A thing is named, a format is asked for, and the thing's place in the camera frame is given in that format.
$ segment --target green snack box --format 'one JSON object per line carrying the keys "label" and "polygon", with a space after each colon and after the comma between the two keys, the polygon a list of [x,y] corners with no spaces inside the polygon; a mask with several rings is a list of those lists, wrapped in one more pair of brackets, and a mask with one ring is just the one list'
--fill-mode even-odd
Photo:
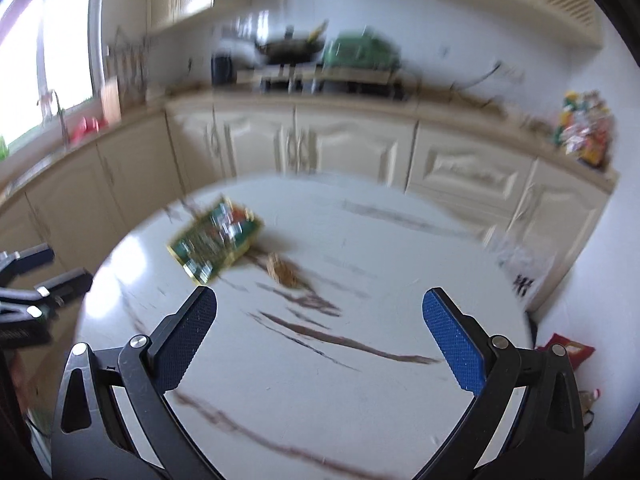
{"label": "green snack box", "polygon": [[167,247],[199,285],[207,285],[251,246],[262,221],[222,196]]}

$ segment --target stove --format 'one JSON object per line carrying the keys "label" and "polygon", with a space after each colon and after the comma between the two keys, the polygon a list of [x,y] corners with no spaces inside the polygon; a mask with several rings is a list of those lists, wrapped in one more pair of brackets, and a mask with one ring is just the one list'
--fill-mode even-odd
{"label": "stove", "polygon": [[311,63],[265,67],[256,75],[259,77],[260,90],[264,93],[347,93],[398,101],[407,98],[398,74],[383,70],[324,68]]}

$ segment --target frying pan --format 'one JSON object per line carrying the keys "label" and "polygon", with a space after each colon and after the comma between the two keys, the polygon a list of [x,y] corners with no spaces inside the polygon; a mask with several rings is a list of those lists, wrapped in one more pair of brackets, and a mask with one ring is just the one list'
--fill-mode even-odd
{"label": "frying pan", "polygon": [[316,28],[307,38],[293,38],[293,27],[287,27],[282,40],[268,41],[260,44],[254,40],[255,49],[262,56],[262,62],[266,65],[295,65],[313,61],[317,54],[324,49],[324,34],[328,22],[324,22]]}

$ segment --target white marble table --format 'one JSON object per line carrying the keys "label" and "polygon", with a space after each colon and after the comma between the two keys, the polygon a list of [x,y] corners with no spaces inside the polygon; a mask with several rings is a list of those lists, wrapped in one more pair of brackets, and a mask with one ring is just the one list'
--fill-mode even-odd
{"label": "white marble table", "polygon": [[[216,320],[167,399],[227,480],[412,478],[472,399],[422,319],[433,286],[490,335],[530,346],[510,284],[460,224],[400,191],[336,176],[246,180],[165,208],[96,274],[78,340],[122,346],[181,306],[194,284],[166,245],[221,192],[265,228],[258,250],[210,284]],[[277,285],[268,251],[297,264],[310,290]],[[483,460],[499,452],[521,394]],[[157,463],[122,392],[118,401]]]}

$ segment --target red snack bag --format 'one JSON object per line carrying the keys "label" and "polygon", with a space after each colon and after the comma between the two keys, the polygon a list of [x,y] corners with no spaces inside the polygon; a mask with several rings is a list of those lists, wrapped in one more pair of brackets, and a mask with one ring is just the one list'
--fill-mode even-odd
{"label": "red snack bag", "polygon": [[593,346],[583,345],[575,341],[561,336],[559,334],[553,334],[549,342],[544,346],[539,346],[536,350],[548,350],[553,345],[559,344],[566,348],[566,352],[569,354],[569,361],[571,362],[571,368],[578,369],[583,362],[585,362],[596,349]]}

